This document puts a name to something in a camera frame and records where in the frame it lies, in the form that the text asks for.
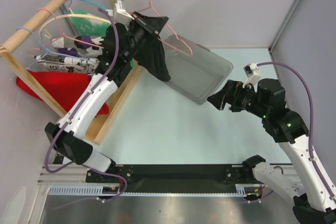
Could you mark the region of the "black trousers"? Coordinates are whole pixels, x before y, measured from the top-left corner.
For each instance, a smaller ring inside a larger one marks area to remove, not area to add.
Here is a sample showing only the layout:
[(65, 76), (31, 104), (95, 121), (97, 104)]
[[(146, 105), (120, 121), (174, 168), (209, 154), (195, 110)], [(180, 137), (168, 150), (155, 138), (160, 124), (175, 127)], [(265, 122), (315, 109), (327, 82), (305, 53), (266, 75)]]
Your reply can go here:
[(162, 82), (171, 79), (165, 61), (165, 52), (161, 37), (155, 36), (147, 40), (134, 57), (139, 66), (145, 68), (152, 76)]

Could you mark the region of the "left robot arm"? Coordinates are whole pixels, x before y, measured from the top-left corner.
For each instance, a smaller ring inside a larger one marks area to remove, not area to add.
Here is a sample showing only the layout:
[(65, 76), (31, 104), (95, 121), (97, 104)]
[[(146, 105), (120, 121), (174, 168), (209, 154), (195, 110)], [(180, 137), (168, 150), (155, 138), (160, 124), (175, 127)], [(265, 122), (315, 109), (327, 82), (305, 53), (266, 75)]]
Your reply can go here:
[(92, 144), (84, 141), (91, 121), (107, 99), (122, 85), (130, 73), (130, 62), (135, 60), (149, 73), (163, 82), (170, 80), (160, 32), (168, 17), (150, 17), (134, 12), (130, 21), (115, 22), (103, 37), (100, 62), (91, 80), (69, 112), (56, 124), (49, 122), (45, 133), (50, 141), (47, 152), (55, 150), (77, 165), (95, 172), (105, 182), (115, 178), (114, 161)]

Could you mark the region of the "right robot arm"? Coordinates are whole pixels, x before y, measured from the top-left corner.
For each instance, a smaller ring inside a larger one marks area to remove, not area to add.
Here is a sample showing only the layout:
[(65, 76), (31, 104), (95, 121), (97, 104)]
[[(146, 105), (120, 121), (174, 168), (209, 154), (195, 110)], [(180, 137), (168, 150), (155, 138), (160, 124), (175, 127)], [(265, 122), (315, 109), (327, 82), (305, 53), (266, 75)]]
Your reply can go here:
[(243, 179), (256, 180), (270, 187), (291, 207), (300, 223), (335, 223), (335, 197), (332, 186), (317, 157), (309, 155), (309, 131), (302, 117), (286, 107), (285, 89), (276, 79), (262, 79), (252, 84), (228, 80), (224, 87), (208, 97), (216, 109), (229, 104), (232, 112), (247, 111), (261, 118), (265, 131), (286, 153), (301, 183), (295, 184), (276, 171), (264, 158), (255, 155), (243, 161)]

